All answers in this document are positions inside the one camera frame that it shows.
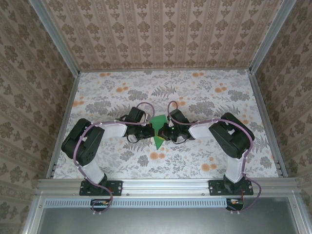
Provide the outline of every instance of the green object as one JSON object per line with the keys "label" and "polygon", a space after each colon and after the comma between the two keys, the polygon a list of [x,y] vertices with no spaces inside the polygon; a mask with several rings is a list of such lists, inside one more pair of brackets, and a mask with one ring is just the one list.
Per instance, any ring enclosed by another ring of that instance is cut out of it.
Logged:
{"label": "green object", "polygon": [[157,149],[159,149],[162,143],[164,142],[162,138],[157,137],[157,133],[158,133],[158,130],[161,129],[164,126],[164,123],[166,122],[167,122],[167,118],[165,115],[155,116],[151,120],[151,124],[153,125],[153,128],[155,130],[154,141],[155,141],[155,145]]}

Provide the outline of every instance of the patterned floor surface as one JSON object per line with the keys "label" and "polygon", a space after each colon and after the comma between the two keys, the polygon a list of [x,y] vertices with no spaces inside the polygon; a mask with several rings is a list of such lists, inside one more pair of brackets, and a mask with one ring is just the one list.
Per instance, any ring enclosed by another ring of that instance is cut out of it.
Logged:
{"label": "patterned floor surface", "polygon": [[[171,100],[178,101],[190,121],[234,114],[255,135],[247,175],[278,176],[243,70],[82,73],[65,135],[82,117],[92,122],[113,120],[142,101],[152,103],[156,115],[161,115]],[[148,106],[143,109],[150,112]],[[150,139],[131,144],[125,138],[110,138],[101,142],[95,160],[109,178],[210,178],[224,175],[226,157],[212,136],[181,145],[164,142],[159,150]],[[82,176],[61,152],[54,178]]]}

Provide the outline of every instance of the black base bracket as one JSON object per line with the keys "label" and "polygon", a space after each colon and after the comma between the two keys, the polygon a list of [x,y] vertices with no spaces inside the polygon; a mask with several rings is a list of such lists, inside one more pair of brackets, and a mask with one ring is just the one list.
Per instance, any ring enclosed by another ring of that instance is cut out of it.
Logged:
{"label": "black base bracket", "polygon": [[227,196],[227,195],[254,195],[252,183],[245,178],[242,178],[239,182],[239,186],[235,186],[235,189],[229,191],[226,188],[224,179],[212,179],[208,181],[210,196]]}
{"label": "black base bracket", "polygon": [[[107,180],[105,187],[108,188],[113,193],[113,196],[121,196],[122,180]],[[109,193],[102,188],[94,186],[87,180],[84,180],[81,182],[79,195],[80,196],[109,196]]]}

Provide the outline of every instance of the black cable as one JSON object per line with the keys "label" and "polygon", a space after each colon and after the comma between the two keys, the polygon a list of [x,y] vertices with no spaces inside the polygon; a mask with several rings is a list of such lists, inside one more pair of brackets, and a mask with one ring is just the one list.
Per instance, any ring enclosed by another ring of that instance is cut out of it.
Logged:
{"label": "black cable", "polygon": [[175,143],[173,140],[172,140],[172,142],[175,144],[175,145],[179,145],[179,144],[182,144],[182,143],[184,143],[186,141],[186,139],[184,140],[184,141],[182,141],[182,142],[179,142],[179,143]]}
{"label": "black cable", "polygon": [[131,143],[131,144],[138,143],[138,141],[139,141],[139,140],[137,140],[136,142],[131,142],[131,141],[129,140],[129,135],[127,136],[127,140],[128,140],[128,142]]}

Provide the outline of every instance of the purple cable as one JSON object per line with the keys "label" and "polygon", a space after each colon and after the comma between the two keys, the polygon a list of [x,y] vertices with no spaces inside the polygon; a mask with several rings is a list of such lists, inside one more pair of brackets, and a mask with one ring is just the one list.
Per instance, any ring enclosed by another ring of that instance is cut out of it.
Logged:
{"label": "purple cable", "polygon": [[[225,123],[229,123],[229,124],[234,125],[235,127],[239,128],[240,130],[242,130],[242,131],[246,134],[246,136],[248,137],[248,139],[249,139],[249,141],[250,141],[250,147],[249,147],[249,149],[247,150],[247,152],[244,154],[243,165],[242,165],[242,171],[241,171],[241,173],[243,174],[243,176],[244,176],[247,180],[249,180],[249,181],[252,182],[252,183],[255,183],[255,184],[259,187],[259,192],[258,192],[258,194],[257,194],[257,197],[256,197],[255,200],[252,202],[252,204],[251,204],[250,206],[248,206],[247,208],[241,210],[240,212],[248,210],[248,209],[249,209],[251,206],[253,206],[253,205],[255,204],[255,202],[259,199],[260,194],[261,194],[261,191],[262,191],[260,184],[259,184],[258,182],[256,182],[256,181],[254,181],[254,180],[248,178],[248,177],[246,176],[246,174],[245,174],[246,158],[247,158],[247,155],[249,154],[249,152],[252,150],[253,144],[254,144],[254,141],[253,141],[252,137],[250,136],[250,134],[249,134],[242,126],[238,125],[237,123],[234,123],[234,122],[229,121],[229,120],[226,120],[226,119],[221,119],[221,118],[210,119],[210,120],[203,120],[203,121],[198,121],[198,122],[195,122],[195,123],[182,123],[182,122],[179,122],[179,121],[173,119],[172,116],[171,116],[171,114],[170,114],[170,110],[169,110],[169,109],[170,109],[170,105],[171,105],[172,103],[175,103],[176,109],[177,109],[177,107],[178,107],[178,103],[177,103],[176,101],[170,101],[169,104],[168,104],[168,107],[167,107],[168,116],[170,117],[170,119],[171,119],[173,122],[176,122],[176,123],[181,124],[181,125],[194,125],[194,124],[200,124],[200,123],[211,123],[211,122],[218,122],[218,121],[221,121],[221,122],[225,122]],[[233,207],[231,207],[231,206],[228,206],[228,207],[230,207],[231,209],[233,209],[235,212],[238,212],[235,208],[233,208]]]}
{"label": "purple cable", "polygon": [[[155,109],[154,109],[154,106],[148,102],[141,102],[137,105],[140,106],[142,104],[148,104],[151,106],[152,110],[153,110],[153,115],[151,116],[150,119],[152,119],[154,116],[155,116]],[[99,187],[99,188],[102,188],[104,189],[105,191],[107,191],[110,195],[110,202],[108,203],[107,207],[102,211],[102,212],[105,212],[108,210],[108,208],[112,205],[112,202],[113,202],[113,194],[112,192],[105,188],[104,186],[102,185],[99,185],[99,184],[96,184],[94,183],[92,180],[90,180],[88,178],[88,176],[86,175],[86,173],[81,169],[81,166],[80,164],[77,162],[76,158],[77,158],[77,152],[78,152],[78,148],[82,142],[82,139],[87,135],[88,131],[90,131],[90,129],[92,129],[94,126],[99,126],[99,125],[108,125],[108,124],[114,124],[114,123],[121,123],[121,124],[132,124],[132,125],[142,125],[142,124],[148,124],[149,123],[149,120],[145,121],[145,122],[141,122],[141,123],[131,123],[131,122],[122,122],[122,121],[118,121],[118,120],[114,120],[114,121],[107,121],[107,122],[98,122],[98,123],[91,123],[91,125],[89,127],[86,128],[86,130],[84,130],[84,132],[82,133],[82,135],[80,136],[78,142],[77,142],[77,145],[75,147],[75,150],[74,150],[74,154],[73,154],[73,161],[74,161],[74,165],[78,167],[78,170],[80,171],[80,173],[83,175],[83,177],[89,182],[91,183],[92,185],[96,186],[96,187]],[[96,211],[94,210],[94,204],[92,205],[92,211],[95,213]]]}

